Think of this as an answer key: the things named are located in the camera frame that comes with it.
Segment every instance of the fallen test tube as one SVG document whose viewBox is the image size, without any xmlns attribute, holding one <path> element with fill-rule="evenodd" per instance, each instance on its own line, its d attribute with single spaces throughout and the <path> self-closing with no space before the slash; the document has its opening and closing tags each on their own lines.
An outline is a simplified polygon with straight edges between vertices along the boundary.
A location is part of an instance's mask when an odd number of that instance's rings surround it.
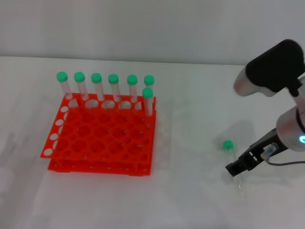
<svg viewBox="0 0 305 229">
<path fill-rule="evenodd" d="M 94 83 L 97 99 L 99 101 L 103 101 L 105 98 L 104 98 L 104 90 L 103 90 L 103 85 L 102 85 L 101 74 L 99 74 L 99 73 L 92 74 L 91 81 Z"/>
<path fill-rule="evenodd" d="M 77 72 L 74 74 L 74 80 L 77 82 L 78 89 L 81 93 L 81 99 L 87 100 L 89 99 L 86 84 L 85 84 L 85 75 L 82 72 Z"/>
<path fill-rule="evenodd" d="M 223 143 L 224 145 L 224 150 L 227 153 L 228 157 L 229 157 L 229 162 L 234 162 L 237 160 L 237 156 L 236 156 L 236 152 L 235 152 L 235 148 L 234 148 L 234 142 L 232 140 L 227 140 Z M 232 178 L 234 183 L 237 186 L 237 189 L 241 192 L 242 196 L 244 195 L 243 192 L 243 177 L 241 176 L 241 174 L 237 175 L 236 177 Z"/>
<path fill-rule="evenodd" d="M 116 102 L 121 101 L 118 75 L 117 74 L 110 74 L 108 76 L 108 82 L 111 85 L 113 100 L 116 101 Z"/>
<path fill-rule="evenodd" d="M 137 83 L 138 79 L 136 75 L 129 75 L 127 77 L 127 83 L 129 85 L 129 95 L 130 95 L 130 101 L 132 103 L 136 103 L 138 101 L 138 95 L 137 95 Z"/>
<path fill-rule="evenodd" d="M 152 116 L 153 114 L 153 91 L 151 88 L 144 88 L 142 90 L 144 98 L 145 115 Z"/>
<path fill-rule="evenodd" d="M 61 88 L 66 99 L 72 99 L 72 92 L 68 83 L 68 76 L 65 72 L 59 72 L 56 75 L 58 82 L 61 83 Z"/>
<path fill-rule="evenodd" d="M 153 88 L 153 84 L 154 84 L 154 77 L 152 75 L 147 75 L 144 77 L 144 83 L 145 83 L 145 87 L 148 88 Z"/>
</svg>

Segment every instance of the test tube rack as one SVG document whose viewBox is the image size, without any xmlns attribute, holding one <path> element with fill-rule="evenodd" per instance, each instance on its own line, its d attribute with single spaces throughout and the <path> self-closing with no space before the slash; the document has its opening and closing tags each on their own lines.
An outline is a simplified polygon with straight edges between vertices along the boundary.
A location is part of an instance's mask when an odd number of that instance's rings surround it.
<svg viewBox="0 0 305 229">
<path fill-rule="evenodd" d="M 89 94 L 65 97 L 57 112 L 41 158 L 48 170 L 149 176 L 152 167 L 156 98 L 153 114 L 145 116 L 144 98 L 131 103 L 129 95 L 115 102 L 112 94 L 98 101 Z"/>
</svg>

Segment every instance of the black cable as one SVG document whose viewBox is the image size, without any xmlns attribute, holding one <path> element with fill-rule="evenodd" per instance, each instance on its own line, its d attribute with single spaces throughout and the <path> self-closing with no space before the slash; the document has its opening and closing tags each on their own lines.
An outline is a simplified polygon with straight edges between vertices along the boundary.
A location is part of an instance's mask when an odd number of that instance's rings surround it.
<svg viewBox="0 0 305 229">
<path fill-rule="evenodd" d="M 288 166 L 288 165 L 295 165 L 295 164 L 305 164 L 305 161 L 292 161 L 292 162 L 286 162 L 286 163 L 272 163 L 272 162 L 267 162 L 271 166 Z"/>
</svg>

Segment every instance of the white table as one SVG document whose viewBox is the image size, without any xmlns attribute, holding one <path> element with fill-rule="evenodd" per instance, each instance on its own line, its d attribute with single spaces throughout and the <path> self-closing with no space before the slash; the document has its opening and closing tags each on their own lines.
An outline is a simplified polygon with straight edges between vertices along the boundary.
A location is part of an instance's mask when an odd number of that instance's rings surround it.
<svg viewBox="0 0 305 229">
<path fill-rule="evenodd" d="M 299 229 L 305 166 L 262 163 L 244 172 L 243 194 L 222 177 L 236 143 L 241 154 L 294 106 L 286 90 L 242 98 L 232 89 L 242 66 L 0 58 L 1 229 Z M 40 154 L 62 99 L 56 73 L 155 76 L 157 135 L 150 177 L 56 173 Z M 94 92 L 87 79 L 90 92 Z M 110 87 L 105 84 L 105 92 Z M 287 150 L 274 162 L 305 160 Z"/>
</svg>

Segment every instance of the green test tube cap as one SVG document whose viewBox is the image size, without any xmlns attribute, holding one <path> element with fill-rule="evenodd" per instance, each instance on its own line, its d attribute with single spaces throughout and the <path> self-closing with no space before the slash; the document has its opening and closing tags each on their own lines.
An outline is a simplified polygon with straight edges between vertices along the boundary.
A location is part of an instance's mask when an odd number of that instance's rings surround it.
<svg viewBox="0 0 305 229">
<path fill-rule="evenodd" d="M 82 72 L 77 72 L 74 74 L 74 79 L 77 83 L 81 83 L 85 81 L 85 75 Z"/>
<path fill-rule="evenodd" d="M 144 83 L 147 86 L 153 85 L 154 84 L 154 77 L 152 75 L 147 75 L 144 77 Z"/>
<path fill-rule="evenodd" d="M 232 140 L 224 141 L 223 145 L 225 150 L 230 150 L 234 148 L 234 142 Z"/>
<path fill-rule="evenodd" d="M 108 82 L 110 84 L 117 84 L 119 82 L 119 77 L 117 74 L 110 74 L 108 76 Z"/>
<path fill-rule="evenodd" d="M 102 82 L 102 76 L 99 73 L 93 73 L 91 75 L 92 83 L 100 83 Z"/>
<path fill-rule="evenodd" d="M 150 99 L 153 97 L 153 91 L 151 88 L 144 88 L 142 90 L 142 95 L 143 95 L 144 99 Z"/>
<path fill-rule="evenodd" d="M 56 78 L 61 83 L 68 80 L 68 76 L 67 76 L 67 74 L 65 72 L 57 73 Z"/>
<path fill-rule="evenodd" d="M 136 75 L 129 75 L 127 77 L 127 83 L 129 85 L 136 85 L 138 83 L 138 78 Z"/>
</svg>

